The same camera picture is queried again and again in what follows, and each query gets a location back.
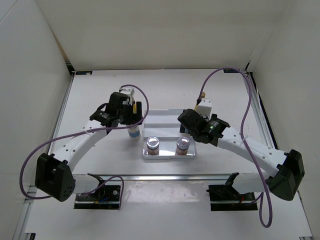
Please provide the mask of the aluminium table rail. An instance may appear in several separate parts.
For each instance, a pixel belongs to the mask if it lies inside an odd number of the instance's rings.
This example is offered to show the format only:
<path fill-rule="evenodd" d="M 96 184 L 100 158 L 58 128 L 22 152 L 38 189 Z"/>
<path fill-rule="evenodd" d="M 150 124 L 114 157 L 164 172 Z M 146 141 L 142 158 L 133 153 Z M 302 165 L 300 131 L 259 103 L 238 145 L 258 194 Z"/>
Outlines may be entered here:
<path fill-rule="evenodd" d="M 73 180 L 77 182 L 89 183 L 94 181 L 106 181 L 111 178 L 111 175 L 89 175 L 89 174 L 74 174 L 71 175 Z M 226 181 L 230 174 L 203 174 L 203 175 L 122 175 L 124 181 Z M 244 181 L 258 181 L 261 182 L 261 177 L 258 173 L 240 173 L 236 176 L 237 179 Z"/>

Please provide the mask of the brown spice jar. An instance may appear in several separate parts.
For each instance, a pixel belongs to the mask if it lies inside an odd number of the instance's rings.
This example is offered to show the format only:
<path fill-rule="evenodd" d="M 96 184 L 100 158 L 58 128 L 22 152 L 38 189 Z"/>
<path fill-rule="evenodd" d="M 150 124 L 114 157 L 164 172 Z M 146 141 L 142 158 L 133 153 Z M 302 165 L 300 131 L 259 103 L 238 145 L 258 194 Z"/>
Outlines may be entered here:
<path fill-rule="evenodd" d="M 157 155 L 159 153 L 160 140 L 156 136 L 150 136 L 146 141 L 146 149 L 149 155 Z"/>
<path fill-rule="evenodd" d="M 186 155 L 190 147 L 190 140 L 187 137 L 180 137 L 176 141 L 175 152 L 177 155 Z"/>

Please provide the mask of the white tiered organizer tray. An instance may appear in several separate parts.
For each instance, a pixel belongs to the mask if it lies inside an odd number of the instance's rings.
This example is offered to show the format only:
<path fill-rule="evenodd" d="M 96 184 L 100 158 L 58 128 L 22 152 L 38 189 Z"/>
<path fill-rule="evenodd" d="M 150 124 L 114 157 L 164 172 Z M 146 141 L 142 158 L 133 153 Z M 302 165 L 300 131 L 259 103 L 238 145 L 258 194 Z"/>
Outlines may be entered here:
<path fill-rule="evenodd" d="M 179 138 L 186 137 L 180 133 L 181 124 L 178 116 L 183 111 L 174 110 L 150 110 L 144 120 L 142 133 L 142 156 L 148 162 L 171 162 L 194 159 L 197 155 L 196 143 L 189 136 L 189 148 L 186 153 L 177 153 L 177 142 Z M 151 150 L 147 147 L 150 137 L 158 139 L 159 146 L 157 150 Z"/>

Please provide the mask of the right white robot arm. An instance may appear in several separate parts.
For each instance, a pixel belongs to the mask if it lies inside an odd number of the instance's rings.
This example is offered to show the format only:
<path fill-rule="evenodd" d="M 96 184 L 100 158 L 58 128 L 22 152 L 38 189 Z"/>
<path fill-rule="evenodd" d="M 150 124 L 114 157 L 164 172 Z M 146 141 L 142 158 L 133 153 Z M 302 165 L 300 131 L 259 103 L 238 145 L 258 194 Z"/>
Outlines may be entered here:
<path fill-rule="evenodd" d="M 212 186 L 210 193 L 220 201 L 239 201 L 243 195 L 269 190 L 278 198 L 293 200 L 305 175 L 302 155 L 292 149 L 289 152 L 270 148 L 241 134 L 229 123 L 212 114 L 203 118 L 193 109 L 186 109 L 177 120 L 198 143 L 211 144 L 257 163 L 258 173 L 232 173 L 225 184 Z"/>

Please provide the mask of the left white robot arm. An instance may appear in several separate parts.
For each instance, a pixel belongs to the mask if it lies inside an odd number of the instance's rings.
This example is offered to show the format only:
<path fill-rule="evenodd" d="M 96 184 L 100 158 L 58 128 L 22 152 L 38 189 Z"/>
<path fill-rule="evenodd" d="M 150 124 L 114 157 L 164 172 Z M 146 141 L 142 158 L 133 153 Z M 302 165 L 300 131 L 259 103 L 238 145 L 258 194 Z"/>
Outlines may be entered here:
<path fill-rule="evenodd" d="M 132 139 L 140 137 L 143 122 L 142 103 L 135 101 L 134 88 L 124 87 L 110 95 L 89 117 L 78 135 L 51 154 L 37 159 L 35 186 L 60 202 L 79 193 L 83 184 L 73 176 L 73 170 L 96 143 L 115 129 L 126 129 Z"/>

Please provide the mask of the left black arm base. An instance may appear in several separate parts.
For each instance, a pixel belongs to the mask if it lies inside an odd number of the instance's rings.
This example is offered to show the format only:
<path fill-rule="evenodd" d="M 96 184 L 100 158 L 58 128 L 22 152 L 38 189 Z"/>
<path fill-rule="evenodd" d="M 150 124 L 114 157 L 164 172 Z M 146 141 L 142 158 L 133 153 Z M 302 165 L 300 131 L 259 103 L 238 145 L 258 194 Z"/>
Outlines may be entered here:
<path fill-rule="evenodd" d="M 75 210 L 119 210 L 124 193 L 124 179 L 111 176 L 107 179 L 87 173 L 75 175 Z"/>

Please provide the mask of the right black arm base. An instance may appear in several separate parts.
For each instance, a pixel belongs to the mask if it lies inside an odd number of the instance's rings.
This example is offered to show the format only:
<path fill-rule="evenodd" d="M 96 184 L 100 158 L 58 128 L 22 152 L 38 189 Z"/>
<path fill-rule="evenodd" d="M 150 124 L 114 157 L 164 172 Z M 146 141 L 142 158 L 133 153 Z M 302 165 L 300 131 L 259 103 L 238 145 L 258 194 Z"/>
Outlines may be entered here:
<path fill-rule="evenodd" d="M 209 194 L 212 212 L 257 211 L 257 200 L 253 192 L 239 193 L 233 183 L 238 172 L 232 173 L 224 184 L 211 184 L 206 192 Z"/>

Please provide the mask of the yellow sauce bottle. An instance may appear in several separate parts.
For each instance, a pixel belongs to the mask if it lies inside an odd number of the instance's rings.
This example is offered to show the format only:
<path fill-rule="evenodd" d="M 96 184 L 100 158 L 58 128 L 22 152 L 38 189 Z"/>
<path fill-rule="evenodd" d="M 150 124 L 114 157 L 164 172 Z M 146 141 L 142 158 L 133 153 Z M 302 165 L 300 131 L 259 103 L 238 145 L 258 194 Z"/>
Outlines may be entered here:
<path fill-rule="evenodd" d="M 206 93 L 203 91 L 203 92 L 200 94 L 199 99 L 201 100 L 201 99 L 203 99 L 203 98 L 205 98 L 205 97 L 206 97 Z"/>
<path fill-rule="evenodd" d="M 132 112 L 133 114 L 137 113 L 137 104 L 135 100 L 132 102 Z"/>

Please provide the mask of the blue-label silver-cap jar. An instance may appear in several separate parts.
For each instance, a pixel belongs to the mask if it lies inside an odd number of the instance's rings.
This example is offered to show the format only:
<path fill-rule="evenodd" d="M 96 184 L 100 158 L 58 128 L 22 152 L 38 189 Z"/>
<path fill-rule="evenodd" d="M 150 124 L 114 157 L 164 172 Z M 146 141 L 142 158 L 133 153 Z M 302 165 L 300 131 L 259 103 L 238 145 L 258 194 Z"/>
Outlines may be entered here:
<path fill-rule="evenodd" d="M 190 136 L 189 130 L 186 129 L 182 124 L 180 125 L 179 132 L 180 132 L 181 136 L 183 136 L 183 137 Z"/>
<path fill-rule="evenodd" d="M 138 125 L 127 129 L 131 140 L 137 141 L 141 138 L 140 127 Z"/>

